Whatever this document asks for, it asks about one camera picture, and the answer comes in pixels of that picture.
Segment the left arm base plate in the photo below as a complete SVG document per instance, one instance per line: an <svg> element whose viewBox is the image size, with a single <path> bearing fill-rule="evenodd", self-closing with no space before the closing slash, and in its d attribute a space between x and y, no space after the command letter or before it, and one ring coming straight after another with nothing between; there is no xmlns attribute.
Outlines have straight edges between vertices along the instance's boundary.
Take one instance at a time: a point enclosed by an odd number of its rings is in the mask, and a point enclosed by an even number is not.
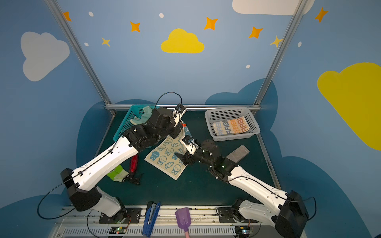
<svg viewBox="0 0 381 238"><path fill-rule="evenodd" d="M116 215L108 217L101 213L99 224L138 224L141 216L141 208L128 207L119 211Z"/></svg>

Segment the plain mint green towel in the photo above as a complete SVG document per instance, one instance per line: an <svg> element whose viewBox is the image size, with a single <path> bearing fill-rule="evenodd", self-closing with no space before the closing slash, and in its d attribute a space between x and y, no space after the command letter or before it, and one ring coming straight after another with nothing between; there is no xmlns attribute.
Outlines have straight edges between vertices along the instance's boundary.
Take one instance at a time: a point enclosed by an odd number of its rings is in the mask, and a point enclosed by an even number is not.
<svg viewBox="0 0 381 238"><path fill-rule="evenodd" d="M130 122L132 125L139 125L146 123L147 120L152 115L152 108L150 106L146 106L142 108L143 114L140 117L134 117L133 119L130 119Z"/></svg>

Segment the blue rabbit pattern towel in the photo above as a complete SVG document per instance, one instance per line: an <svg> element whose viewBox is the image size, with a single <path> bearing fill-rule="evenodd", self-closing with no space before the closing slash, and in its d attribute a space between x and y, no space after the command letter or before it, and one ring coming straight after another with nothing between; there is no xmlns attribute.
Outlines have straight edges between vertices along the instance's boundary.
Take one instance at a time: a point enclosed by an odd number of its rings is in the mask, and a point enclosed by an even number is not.
<svg viewBox="0 0 381 238"><path fill-rule="evenodd" d="M187 152L186 147L182 144L182 139L186 135L191 136L191 133L186 124L183 124L183 126L182 131L175 139L171 136L167 136L145 158L146 162L174 180L177 180L186 168L183 162L175 154L185 154Z"/></svg>

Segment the orange striped rabbit towel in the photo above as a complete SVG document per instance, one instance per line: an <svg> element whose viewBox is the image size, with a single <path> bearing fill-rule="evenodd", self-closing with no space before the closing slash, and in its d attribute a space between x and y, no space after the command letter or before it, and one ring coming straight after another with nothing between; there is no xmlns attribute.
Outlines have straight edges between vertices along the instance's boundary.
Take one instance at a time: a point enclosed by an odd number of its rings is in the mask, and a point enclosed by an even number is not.
<svg viewBox="0 0 381 238"><path fill-rule="evenodd" d="M244 117L214 122L212 127L217 136L242 134L250 130L250 126Z"/></svg>

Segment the teal plastic basket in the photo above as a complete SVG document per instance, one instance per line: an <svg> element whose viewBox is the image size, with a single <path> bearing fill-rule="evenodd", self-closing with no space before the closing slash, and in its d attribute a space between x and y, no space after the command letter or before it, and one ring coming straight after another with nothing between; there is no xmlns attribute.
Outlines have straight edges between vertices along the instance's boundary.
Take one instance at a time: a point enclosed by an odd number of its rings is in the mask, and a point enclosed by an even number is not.
<svg viewBox="0 0 381 238"><path fill-rule="evenodd" d="M143 114L142 108L146 106L150 106L152 110L154 109L153 105L132 105L130 107L113 137L114 142L116 142L126 130L130 129L132 126L135 126L131 124L130 119L140 117Z"/></svg>

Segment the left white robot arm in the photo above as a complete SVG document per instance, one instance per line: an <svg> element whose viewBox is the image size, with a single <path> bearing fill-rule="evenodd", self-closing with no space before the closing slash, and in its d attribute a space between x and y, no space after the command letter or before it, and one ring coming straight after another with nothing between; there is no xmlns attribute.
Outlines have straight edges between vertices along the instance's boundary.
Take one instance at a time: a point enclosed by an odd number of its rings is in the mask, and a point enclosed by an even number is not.
<svg viewBox="0 0 381 238"><path fill-rule="evenodd" d="M176 138L183 128L181 118L186 108L179 104L175 110L160 107L153 109L151 117L143 124L134 125L123 132L107 150L74 170L61 172L69 199L77 211L93 209L108 217L123 216L123 204L102 191L98 182L125 160L148 147L155 146L167 136Z"/></svg>

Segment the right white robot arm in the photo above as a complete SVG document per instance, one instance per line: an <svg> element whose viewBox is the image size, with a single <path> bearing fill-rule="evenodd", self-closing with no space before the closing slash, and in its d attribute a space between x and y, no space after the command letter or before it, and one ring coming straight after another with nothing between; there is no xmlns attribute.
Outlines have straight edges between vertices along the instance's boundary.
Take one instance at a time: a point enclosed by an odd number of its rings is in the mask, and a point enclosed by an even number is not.
<svg viewBox="0 0 381 238"><path fill-rule="evenodd" d="M239 166L239 161L249 154L245 146L223 157L213 140L205 140L197 145L196 140L187 135L180 143L186 151L176 156L184 165L193 165L195 162L206 164L216 179L245 191L260 202L259 205L248 200L238 203L236 209L244 219L272 225L284 238L302 236L309 220L303 198L295 191L287 193L272 187Z"/></svg>

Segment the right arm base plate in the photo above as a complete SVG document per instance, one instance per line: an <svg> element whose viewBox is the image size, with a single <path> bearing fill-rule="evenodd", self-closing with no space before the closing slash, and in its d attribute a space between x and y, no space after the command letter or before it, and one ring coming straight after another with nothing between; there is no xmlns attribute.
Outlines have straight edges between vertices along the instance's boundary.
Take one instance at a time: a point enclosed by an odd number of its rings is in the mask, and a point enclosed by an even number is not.
<svg viewBox="0 0 381 238"><path fill-rule="evenodd" d="M216 213L220 223L259 223L257 220L244 218L237 209L231 207L217 207Z"/></svg>

